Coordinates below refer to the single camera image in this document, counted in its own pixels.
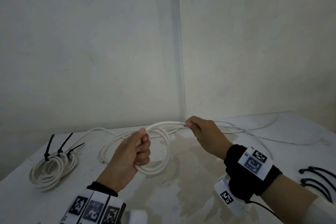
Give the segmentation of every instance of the finger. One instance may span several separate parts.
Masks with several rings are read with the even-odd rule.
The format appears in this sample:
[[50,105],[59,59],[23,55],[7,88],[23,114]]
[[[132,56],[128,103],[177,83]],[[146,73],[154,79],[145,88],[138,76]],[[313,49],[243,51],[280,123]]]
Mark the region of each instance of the finger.
[[144,165],[147,165],[148,163],[149,163],[149,158],[146,158],[146,159],[144,159],[141,162],[134,163],[134,165],[136,165],[136,166],[144,166]]
[[140,128],[139,131],[134,132],[130,135],[127,140],[130,142],[130,145],[136,147],[141,138],[146,134],[146,129]]
[[148,134],[145,134],[145,135],[141,138],[141,141],[144,143],[144,142],[146,142],[148,139],[149,139],[149,135],[148,135]]
[[145,143],[142,143],[141,145],[137,146],[136,152],[145,152],[149,150],[149,147],[151,145],[151,142],[147,140]]
[[151,151],[148,150],[146,152],[141,152],[141,153],[138,153],[136,155],[136,158],[134,160],[134,163],[137,163],[137,162],[142,162],[144,161],[146,158],[149,158],[149,155],[150,155]]
[[199,126],[200,128],[202,128],[206,122],[206,120],[200,118],[200,117],[197,117],[197,116],[191,116],[189,119],[187,119],[185,122],[192,122],[194,124],[196,124],[197,126]]
[[201,137],[202,136],[202,131],[201,129],[199,128],[199,126],[197,126],[196,124],[194,124],[193,122],[191,121],[188,121],[185,126],[187,128],[190,128],[191,131],[194,133],[195,137]]

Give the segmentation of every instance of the white table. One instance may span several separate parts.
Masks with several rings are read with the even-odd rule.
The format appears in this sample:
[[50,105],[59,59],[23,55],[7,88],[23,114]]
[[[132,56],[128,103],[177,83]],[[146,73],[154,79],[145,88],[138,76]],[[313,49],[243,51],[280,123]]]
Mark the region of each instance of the white table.
[[[267,114],[222,120],[245,128],[255,128],[269,123],[274,117],[275,114]],[[113,131],[121,134],[135,129],[138,127]],[[255,130],[255,134],[279,140],[311,142],[322,131],[323,128],[313,122],[287,112],[279,114],[278,120],[271,126]],[[73,134],[64,149],[80,135],[81,133]],[[50,152],[56,151],[67,136],[68,134],[56,135]],[[227,137],[237,144],[262,147],[254,137],[245,133]],[[103,171],[105,165],[98,161],[97,154],[111,138],[112,135],[104,131],[85,137],[82,142],[86,142],[86,146],[80,150],[78,166],[49,192],[37,191],[28,181],[32,167],[30,161],[37,162],[43,157],[46,145],[43,146],[0,182],[0,223],[59,223],[74,197]],[[235,218],[214,194],[213,185],[225,174],[223,162],[206,153],[189,129],[181,129],[170,138],[172,155],[165,171],[153,177],[137,173],[131,183],[119,193],[119,197],[127,203],[126,211],[145,209],[149,214],[149,223],[239,223],[241,220]],[[312,145],[263,141],[271,150],[275,165],[296,182],[303,177],[314,177],[326,184],[313,174],[298,173],[300,168],[308,166],[322,167],[336,173],[336,135],[330,131],[325,131],[322,138]],[[151,161],[155,164],[165,154],[165,145],[159,139],[153,139],[151,151]],[[264,203],[258,197],[253,199]],[[279,223],[265,209],[252,205],[242,223],[255,222]]]

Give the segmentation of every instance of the right hand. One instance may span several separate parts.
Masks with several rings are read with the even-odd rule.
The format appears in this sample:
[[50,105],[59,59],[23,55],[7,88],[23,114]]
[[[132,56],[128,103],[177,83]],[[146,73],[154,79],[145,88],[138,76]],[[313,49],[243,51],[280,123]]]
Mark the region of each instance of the right hand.
[[192,130],[197,141],[208,153],[224,160],[226,152],[233,145],[212,120],[192,116],[185,122],[185,127]]

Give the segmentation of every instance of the black wristband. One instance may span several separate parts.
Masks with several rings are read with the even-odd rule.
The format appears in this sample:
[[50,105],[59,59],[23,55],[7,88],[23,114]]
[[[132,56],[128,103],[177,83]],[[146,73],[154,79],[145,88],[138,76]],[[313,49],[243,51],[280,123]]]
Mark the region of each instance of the black wristband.
[[99,182],[93,182],[91,185],[86,187],[87,189],[92,189],[113,197],[118,197],[118,193],[115,192],[113,189],[110,189],[109,187],[99,183]]
[[264,180],[248,171],[245,167],[238,163],[241,156],[246,151],[246,147],[242,145],[233,145],[226,153],[224,164],[226,172],[230,176],[229,188],[232,194],[244,201],[249,200],[253,194],[260,196],[272,184],[272,182],[282,172],[275,167],[271,167]]

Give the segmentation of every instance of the fingernail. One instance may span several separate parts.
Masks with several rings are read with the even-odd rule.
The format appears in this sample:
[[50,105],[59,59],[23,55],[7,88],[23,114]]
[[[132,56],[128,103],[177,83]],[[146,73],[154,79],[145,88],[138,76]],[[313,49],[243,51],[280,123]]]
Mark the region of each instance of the fingernail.
[[145,128],[140,128],[140,129],[139,129],[139,132],[140,132],[141,134],[145,134],[145,133],[146,133],[146,129],[145,129]]

